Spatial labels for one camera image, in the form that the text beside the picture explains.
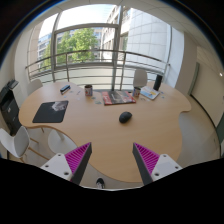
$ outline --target paper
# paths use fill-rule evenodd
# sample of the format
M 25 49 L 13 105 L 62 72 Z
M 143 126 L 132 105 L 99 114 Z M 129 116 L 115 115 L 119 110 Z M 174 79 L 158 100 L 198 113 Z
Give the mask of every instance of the paper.
M 160 92 L 152 89 L 151 87 L 149 86 L 144 86 L 142 89 L 141 89 L 141 92 L 140 94 L 142 94 L 143 96 L 146 96 L 148 97 L 149 99 L 153 100 L 155 99 L 158 95 L 159 95 Z

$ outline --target computer mouse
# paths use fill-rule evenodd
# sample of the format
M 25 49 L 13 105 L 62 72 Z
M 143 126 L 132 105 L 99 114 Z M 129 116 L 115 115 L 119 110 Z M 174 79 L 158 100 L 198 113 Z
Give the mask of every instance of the computer mouse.
M 121 123 L 125 123 L 131 118 L 131 116 L 132 114 L 130 112 L 123 112 L 119 117 L 119 121 Z

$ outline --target chair back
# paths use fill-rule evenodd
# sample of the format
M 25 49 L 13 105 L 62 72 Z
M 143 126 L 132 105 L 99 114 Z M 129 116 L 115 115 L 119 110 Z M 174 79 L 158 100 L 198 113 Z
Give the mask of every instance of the chair back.
M 22 157 L 26 149 L 29 147 L 29 135 L 25 127 L 21 126 L 14 137 L 14 147 L 18 157 Z
M 30 95 L 31 93 L 33 93 L 35 90 L 39 89 L 42 86 L 43 84 L 40 81 L 40 79 L 35 79 L 34 81 L 30 82 L 27 86 L 28 95 Z
M 133 86 L 134 87 L 143 87 L 147 85 L 147 73 L 143 69 L 136 69 Z

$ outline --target device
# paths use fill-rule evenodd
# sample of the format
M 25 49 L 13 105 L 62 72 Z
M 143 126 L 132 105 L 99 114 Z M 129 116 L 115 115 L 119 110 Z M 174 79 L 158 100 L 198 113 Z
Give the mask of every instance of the device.
M 130 112 L 123 112 L 119 117 L 119 121 L 121 123 L 126 123 L 131 117 L 132 114 Z
M 67 92 L 69 89 L 71 89 L 70 85 L 66 85 L 60 89 L 61 94 L 64 94 Z

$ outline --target notebook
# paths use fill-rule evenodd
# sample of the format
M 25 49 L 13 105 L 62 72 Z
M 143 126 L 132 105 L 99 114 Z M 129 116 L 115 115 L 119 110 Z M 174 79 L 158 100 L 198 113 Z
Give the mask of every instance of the notebook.
M 151 100 L 154 100 L 159 95 L 159 93 L 160 92 L 152 89 L 149 86 L 142 87 L 141 92 L 140 92 L 140 94 L 142 94 L 143 96 L 146 96 L 147 98 L 149 98 Z
M 33 119 L 33 123 L 60 123 L 64 119 L 68 101 L 42 103 Z
M 104 105 L 136 103 L 128 91 L 106 91 L 102 92 Z

